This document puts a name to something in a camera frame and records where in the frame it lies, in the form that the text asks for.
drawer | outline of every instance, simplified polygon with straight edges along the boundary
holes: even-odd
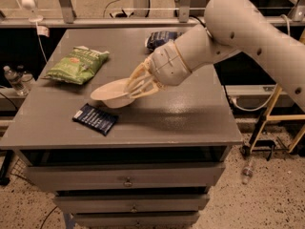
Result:
[[[223,163],[28,167],[26,176],[43,191],[213,186]]]
[[[192,225],[198,212],[74,215],[81,226]]]
[[[54,203],[67,214],[143,213],[161,211],[198,211],[209,195],[146,195],[57,197]]]

green chip bag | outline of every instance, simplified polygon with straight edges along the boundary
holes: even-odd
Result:
[[[82,85],[95,76],[109,52],[98,52],[86,47],[75,47],[47,71],[46,78]]]

desk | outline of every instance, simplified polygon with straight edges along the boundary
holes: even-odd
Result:
[[[28,178],[79,224],[192,224],[230,147],[242,143],[212,65],[122,109],[90,100],[148,56],[151,32],[187,29],[67,30],[42,76],[74,46],[109,51],[109,61],[84,86],[39,79],[2,138],[2,149],[14,150]],[[71,120],[87,102],[119,115],[106,137]]]

robotic arm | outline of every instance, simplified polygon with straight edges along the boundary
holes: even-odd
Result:
[[[193,27],[157,48],[134,70],[126,87],[130,97],[177,86],[200,67],[240,50],[305,111],[305,45],[269,24],[249,0],[211,0],[205,21],[207,28]]]

clear bottle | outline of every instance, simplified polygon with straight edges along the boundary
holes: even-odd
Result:
[[[21,75],[21,81],[29,90],[32,89],[36,83],[34,76],[31,72],[26,71],[23,65],[17,66],[17,72]]]
[[[242,169],[242,183],[247,185],[254,175],[254,160],[250,157],[246,166]]]
[[[11,69],[10,66],[5,66],[4,76],[10,82],[10,85],[16,90],[18,95],[27,95],[29,89],[22,84],[21,75],[15,70]]]

